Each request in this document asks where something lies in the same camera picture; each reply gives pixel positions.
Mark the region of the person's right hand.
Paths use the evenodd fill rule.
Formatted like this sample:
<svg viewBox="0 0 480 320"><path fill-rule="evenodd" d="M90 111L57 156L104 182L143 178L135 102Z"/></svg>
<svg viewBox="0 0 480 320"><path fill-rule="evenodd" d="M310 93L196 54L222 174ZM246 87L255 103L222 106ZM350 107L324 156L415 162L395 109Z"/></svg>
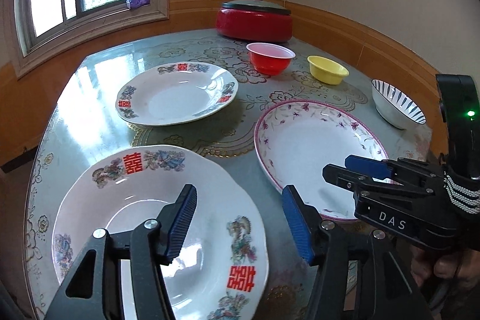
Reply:
<svg viewBox="0 0 480 320"><path fill-rule="evenodd" d="M426 252L410 246L411 274L420 288L432 275L443 280L456 280L458 288L467 292L479 283L479 252L471 249L462 255L446 255L436 263L427 261Z"/></svg>

